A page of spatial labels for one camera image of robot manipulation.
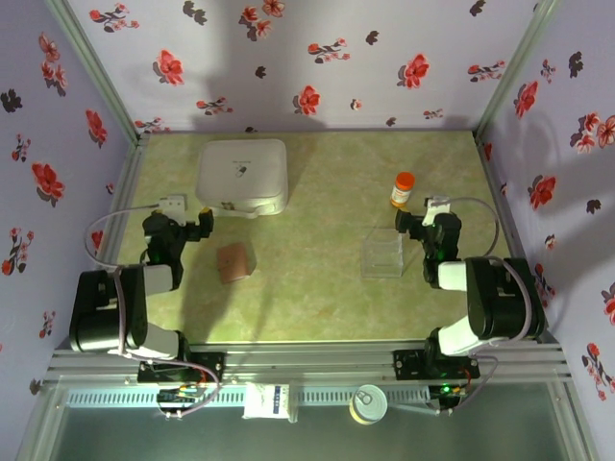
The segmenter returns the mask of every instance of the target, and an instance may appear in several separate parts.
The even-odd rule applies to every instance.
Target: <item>white plastic container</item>
[[[281,213],[288,203],[286,147],[279,139],[211,141],[199,158],[196,196],[216,216]]]

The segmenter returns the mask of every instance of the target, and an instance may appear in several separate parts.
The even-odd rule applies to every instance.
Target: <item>green table surface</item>
[[[254,220],[216,218],[207,240],[188,243],[184,279],[173,292],[147,299],[148,319],[183,331],[193,343],[392,340],[425,338],[466,315],[465,293],[434,290],[423,281],[423,251],[404,239],[405,271],[398,279],[363,279],[361,247],[373,228],[394,228],[388,199],[395,176],[411,171],[407,204],[424,214],[431,195],[471,196],[493,204],[470,132],[344,132],[157,134],[147,146],[133,206],[173,193],[188,197],[188,219],[199,154],[218,139],[277,138],[287,150],[289,202],[282,214]],[[459,256],[482,255],[493,237],[489,212],[455,204],[463,227]],[[120,261],[145,248],[141,222],[131,215]],[[216,249],[244,242],[257,265],[245,280],[222,284]],[[496,255],[507,255],[504,240]]]

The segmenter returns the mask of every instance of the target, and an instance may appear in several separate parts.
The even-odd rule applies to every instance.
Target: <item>small package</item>
[[[297,422],[297,404],[288,384],[246,385],[243,418],[273,418]]]
[[[218,248],[216,256],[222,283],[231,283],[250,277],[252,269],[248,261],[246,246],[243,243],[233,243]]]

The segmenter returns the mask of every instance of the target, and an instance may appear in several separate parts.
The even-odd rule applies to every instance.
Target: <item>orange pill bottle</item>
[[[401,208],[410,198],[412,187],[414,187],[414,175],[408,171],[403,171],[395,179],[393,192],[391,192],[391,204]]]

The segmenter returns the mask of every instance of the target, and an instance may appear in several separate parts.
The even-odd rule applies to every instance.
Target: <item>cable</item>
[[[490,346],[496,346],[496,347],[501,346],[501,345],[510,345],[512,343],[516,343],[517,341],[525,338],[526,335],[528,334],[529,327],[531,325],[531,318],[532,318],[531,299],[529,298],[529,291],[526,285],[523,283],[523,280],[521,279],[521,276],[519,275],[519,273],[517,273],[517,271],[515,271],[514,268],[510,264],[508,264],[506,261],[504,261],[503,259],[497,256],[488,256],[487,259],[490,259],[492,261],[496,261],[502,264],[504,268],[508,271],[508,273],[515,279],[515,281],[517,282],[517,285],[519,286],[519,290],[521,290],[521,296],[523,296],[523,301],[526,306],[526,319],[523,322],[521,331],[519,331],[519,333],[516,336],[508,340],[499,341],[496,343],[489,343]]]
[[[470,386],[472,385],[472,375],[470,375],[470,372],[468,372],[465,368],[463,368],[462,370],[465,376],[468,378],[468,382],[466,382],[463,389],[465,390],[465,392],[468,392],[470,390]]]
[[[165,412],[162,411],[162,409],[160,409],[160,411],[162,411],[162,413],[164,413],[167,418],[180,419],[184,415],[189,415],[190,413],[194,413],[195,411],[203,408],[218,396],[218,394],[220,393],[220,389],[222,388],[220,379],[218,379],[218,376],[216,376],[216,374],[211,369],[198,363],[184,362],[183,360],[176,359],[142,357],[132,352],[126,352],[126,300],[124,298],[124,290],[122,289],[122,284],[120,282],[121,272],[122,266],[117,266],[115,268],[115,271],[113,271],[113,281],[115,283],[115,291],[117,292],[117,310],[119,310],[119,345],[117,346],[118,353],[122,357],[137,360],[139,362],[147,362],[148,364],[165,363],[168,365],[177,365],[181,367],[193,368],[195,370],[199,370],[201,373],[205,373],[211,376],[211,378],[216,384],[216,387],[206,399],[203,399],[199,403],[190,406],[186,410],[177,410],[176,413]]]
[[[459,408],[464,407],[468,401],[471,401],[472,399],[474,399],[476,397],[476,395],[484,388],[484,386],[486,385],[487,381],[493,376],[493,374],[496,371],[496,368],[498,368],[498,358],[494,357],[493,355],[476,355],[476,353],[478,351],[480,351],[481,349],[484,349],[485,347],[499,347],[501,345],[510,345],[513,343],[516,343],[517,341],[523,339],[526,337],[526,335],[528,334],[529,331],[529,327],[531,325],[531,299],[529,298],[529,291],[528,288],[525,286],[525,284],[523,283],[523,280],[521,279],[521,276],[519,275],[519,273],[517,273],[517,271],[514,270],[514,268],[508,264],[506,261],[504,261],[503,259],[501,259],[500,257],[497,256],[487,256],[487,259],[490,259],[492,261],[497,261],[500,264],[502,264],[504,266],[504,268],[508,271],[508,273],[515,279],[515,281],[517,282],[517,285],[519,285],[519,289],[521,290],[521,295],[523,296],[523,301],[524,304],[526,306],[526,319],[523,323],[523,326],[521,327],[521,331],[519,331],[519,333],[514,336],[513,338],[509,339],[509,340],[504,340],[504,341],[499,341],[496,343],[487,343],[481,347],[478,347],[477,349],[475,349],[474,351],[472,351],[471,355],[472,357],[475,358],[482,358],[482,359],[489,359],[489,360],[493,360],[495,361],[495,365],[493,367],[493,369],[489,372],[489,374],[485,377],[485,379],[482,381],[481,384],[479,384],[479,386],[477,386],[477,388],[474,390],[474,392],[472,392],[472,394],[470,394],[464,401],[462,401],[458,406],[455,407],[455,411],[458,410]]]
[[[468,397],[466,397],[464,400],[461,401],[461,403],[456,406],[455,408],[453,408],[454,411],[457,411],[461,408],[463,408],[465,405],[467,405],[470,401],[472,401],[473,399],[476,398],[477,394],[480,393],[480,391],[484,388],[484,386],[487,384],[487,381],[493,376],[493,374],[496,371],[496,368],[498,368],[498,364],[500,363],[497,357],[494,357],[493,355],[475,355],[475,358],[480,358],[482,360],[493,360],[495,362],[495,364],[493,365],[493,368],[491,369],[491,371],[489,372],[489,374],[484,378],[484,380],[482,381],[481,384],[479,384],[477,386],[477,388],[474,390],[474,392],[472,394],[470,394]]]
[[[496,212],[496,210],[493,209],[493,207],[491,205],[489,205],[486,201],[481,200],[481,199],[477,199],[476,197],[456,197],[454,199],[445,200],[444,202],[434,203],[433,205],[435,205],[435,206],[438,206],[438,205],[449,205],[449,204],[453,204],[455,202],[475,202],[477,204],[481,204],[484,207],[486,207],[489,210],[489,212],[492,214],[493,221],[494,221],[494,223],[496,225],[495,233],[494,233],[494,236],[493,236],[493,242],[491,242],[491,246],[489,247],[489,249],[487,250],[487,252],[483,256],[491,255],[491,252],[493,252],[493,250],[496,248],[496,245],[498,244],[498,239],[500,238],[500,219],[498,218],[498,213]]]
[[[122,267],[117,266],[113,271],[113,282],[115,283],[115,293],[117,294],[117,310],[119,311],[119,344],[117,345],[117,353],[124,356],[126,353],[126,299],[124,298],[124,290],[120,275]]]
[[[138,257],[138,263],[143,264],[145,260],[145,256],[147,256],[147,248],[141,252],[141,256]]]
[[[124,214],[124,213],[130,213],[131,211],[137,211],[139,209],[150,209],[150,208],[157,208],[159,206],[159,204],[152,204],[152,205],[145,205],[145,206],[135,206],[132,208],[125,208],[125,209],[118,209],[117,211],[113,211],[111,213],[107,213],[104,216],[101,216],[100,218],[98,218],[95,221],[92,221],[89,226],[87,226],[86,228],[86,232],[84,233],[84,246],[86,248],[86,253],[87,256],[89,256],[89,258],[94,261],[96,264],[98,264],[99,266],[105,267],[107,269],[117,269],[118,267],[120,267],[118,264],[112,264],[110,262],[105,262],[102,259],[99,259],[98,257],[96,257],[96,254],[92,252],[92,250],[88,247],[87,242],[89,241],[89,236],[90,233],[92,231],[92,228],[94,228],[96,225],[98,225],[99,223],[101,223],[102,221],[105,221],[113,216],[117,216],[120,214]]]

